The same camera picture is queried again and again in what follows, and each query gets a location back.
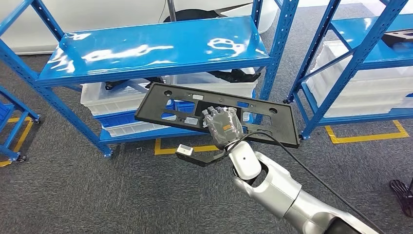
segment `orange label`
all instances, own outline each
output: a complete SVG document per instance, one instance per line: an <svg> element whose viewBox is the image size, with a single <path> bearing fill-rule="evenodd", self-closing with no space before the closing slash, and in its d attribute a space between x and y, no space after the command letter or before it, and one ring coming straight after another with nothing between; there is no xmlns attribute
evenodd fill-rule
<svg viewBox="0 0 413 234"><path fill-rule="evenodd" d="M224 130L224 131L226 131L226 130L228 130L228 129L230 129L231 128L231 125L225 125L222 129Z"/></svg>

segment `blue shelf board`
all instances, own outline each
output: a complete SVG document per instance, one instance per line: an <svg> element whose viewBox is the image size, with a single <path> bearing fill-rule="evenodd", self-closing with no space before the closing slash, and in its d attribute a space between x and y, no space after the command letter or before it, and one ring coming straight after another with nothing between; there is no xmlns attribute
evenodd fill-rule
<svg viewBox="0 0 413 234"><path fill-rule="evenodd" d="M37 79L47 86L270 63L250 16L65 33Z"/></svg>
<svg viewBox="0 0 413 234"><path fill-rule="evenodd" d="M331 29L349 50L359 46L378 17L338 19L331 21ZM413 28L413 14L398 15L388 31ZM413 66L413 42L387 46L379 40L365 59L362 69Z"/></svg>
<svg viewBox="0 0 413 234"><path fill-rule="evenodd" d="M315 113L318 110L318 106L313 94L310 92L308 86L304 82L301 84L301 87L313 113ZM393 108L389 113L385 114L322 118L319 122L319 126L406 118L413 118L413 108Z"/></svg>
<svg viewBox="0 0 413 234"><path fill-rule="evenodd" d="M168 138L168 137L184 137L184 136L193 136L193 135L201 135L201 134L205 134L205 133L181 129L181 128L168 127L168 128L147 131L147 132L142 132L142 133L112 137L108 131L102 129L102 131L100 132L100 142L103 142L105 144L118 144L118 143L133 142L133 141L140 141L140 140L151 140L151 139Z"/></svg>

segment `yellow floor tape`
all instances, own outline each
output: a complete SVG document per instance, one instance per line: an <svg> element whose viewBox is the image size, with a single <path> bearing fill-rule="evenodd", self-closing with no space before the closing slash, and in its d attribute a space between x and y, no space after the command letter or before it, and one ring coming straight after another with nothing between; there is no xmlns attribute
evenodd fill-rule
<svg viewBox="0 0 413 234"><path fill-rule="evenodd" d="M195 146L194 152L206 152L219 150L215 145ZM172 155L176 151L176 148L161 149L161 139L155 140L155 155Z"/></svg>
<svg viewBox="0 0 413 234"><path fill-rule="evenodd" d="M0 162L0 167L7 166L7 165L9 165L9 164L11 164L11 163L12 163L12 161L9 161L9 160L4 161L4 162Z"/></svg>
<svg viewBox="0 0 413 234"><path fill-rule="evenodd" d="M387 139L396 139L396 138L405 138L410 137L406 130L401 126L400 122L393 120L393 123L396 125L396 128L399 130L398 133L386 133L386 134L375 134L375 135L366 135L366 136L352 136L352 137L336 137L333 132L333 129L330 126L325 126L325 130L330 136L331 142L333 144L341 143L353 143L353 142L362 142L370 140L387 140Z"/></svg>
<svg viewBox="0 0 413 234"><path fill-rule="evenodd" d="M10 118L7 122L8 122L8 123L15 123L15 122L17 122L19 119L20 119L20 118ZM26 128L24 129L23 133L21 134L19 140L17 141L16 146L15 146L14 149L13 149L14 152L18 152L18 151L20 150L21 146L23 145L24 140L26 140L26 137L27 137L27 135L29 134L29 131L30 131L30 129L31 129L32 126L33 126L33 122L30 121L30 120L31 120L30 117L27 117L27 118L24 119L24 121L28 121L28 123L27 123L27 126L26 126ZM12 161L9 161L9 160L8 160L8 161L0 162L0 167L7 166L7 165L9 165L9 164L11 164L11 163L12 163Z"/></svg>

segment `mounting hole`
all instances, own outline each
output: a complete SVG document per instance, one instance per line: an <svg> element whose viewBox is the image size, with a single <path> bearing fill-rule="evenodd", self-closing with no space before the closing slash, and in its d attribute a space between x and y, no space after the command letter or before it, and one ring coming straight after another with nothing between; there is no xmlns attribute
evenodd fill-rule
<svg viewBox="0 0 413 234"><path fill-rule="evenodd" d="M169 96L172 95L172 91L171 91L171 90L166 90L166 91L164 92L164 94L169 97Z"/></svg>
<svg viewBox="0 0 413 234"><path fill-rule="evenodd" d="M270 108L269 111L273 114L278 113L277 109L275 109L275 108Z"/></svg>

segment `white wall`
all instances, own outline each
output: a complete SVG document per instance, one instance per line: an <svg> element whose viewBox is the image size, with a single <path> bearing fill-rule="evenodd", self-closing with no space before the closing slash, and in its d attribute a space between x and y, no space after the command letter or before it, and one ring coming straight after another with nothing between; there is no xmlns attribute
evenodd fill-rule
<svg viewBox="0 0 413 234"><path fill-rule="evenodd" d="M3 20L21 0L0 0ZM43 0L63 31L79 31L156 23L164 0ZM175 0L176 11L215 10L250 3L252 0ZM165 7L161 21L169 15ZM20 54L53 51L56 39L29 6L1 39Z"/></svg>

